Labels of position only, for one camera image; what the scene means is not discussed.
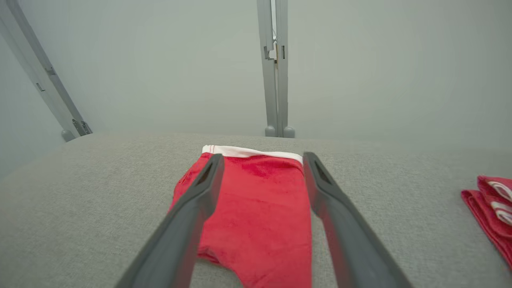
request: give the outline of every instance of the gray wall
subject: gray wall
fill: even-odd
[[[511,1],[288,3],[297,137],[511,148]]]
[[[264,135],[255,2],[19,2],[94,132]]]
[[[61,131],[0,34],[0,180],[63,144]]]

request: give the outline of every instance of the white stripe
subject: white stripe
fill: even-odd
[[[498,194],[500,194],[503,198],[507,199],[508,201],[512,201],[512,191],[509,187],[496,181],[488,181],[487,183],[491,185],[494,190],[496,190],[496,192],[498,192]]]
[[[500,208],[500,209],[503,209],[503,210],[507,210],[509,212],[512,212],[512,207],[508,206],[508,205],[505,205],[505,204],[502,204],[500,202],[496,202],[496,201],[492,201],[490,203],[490,206],[496,210],[496,208]]]
[[[302,164],[302,156],[295,154],[295,153],[289,153],[289,152],[262,152],[262,151],[258,151],[258,150],[254,150],[254,149],[234,147],[234,146],[205,145],[203,147],[202,153],[222,154],[223,156],[226,156],[226,157],[238,157],[238,158],[247,158],[247,157],[251,157],[251,156],[265,155],[265,156],[278,157],[278,158],[294,159],[294,160],[299,161]]]
[[[512,226],[512,214],[507,213],[507,212],[505,212],[503,210],[498,210],[498,211],[496,211],[496,216],[502,222],[505,222],[506,224]]]

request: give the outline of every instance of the gray fabric surface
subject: gray fabric surface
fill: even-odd
[[[512,154],[268,137],[91,134],[0,183],[1,287],[112,287],[164,217],[203,145],[313,151],[416,287],[510,287],[503,259],[460,198],[476,176],[512,178]],[[313,216],[313,286],[335,287]],[[198,261],[192,287],[240,287]]]

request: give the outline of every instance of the red cloth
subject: red cloth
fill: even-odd
[[[203,153],[181,178],[172,205],[212,155]],[[234,271],[245,287],[311,287],[311,218],[302,164],[259,155],[224,157],[224,165],[199,257]]]
[[[502,196],[507,195],[505,193],[506,188],[503,190],[503,186],[510,190],[512,180],[478,176],[480,191],[464,190],[461,197],[477,219],[482,230],[512,269],[512,226],[500,220],[497,216],[499,211],[504,211],[500,207],[505,207],[505,211],[512,208],[512,202]]]

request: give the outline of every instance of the gray table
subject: gray table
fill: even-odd
[[[0,183],[0,287],[111,287],[166,214],[203,145],[313,151],[416,287],[510,287],[506,263],[460,198],[512,153],[198,134],[91,134]],[[313,286],[335,287],[312,216]],[[239,287],[198,261],[192,287]]]

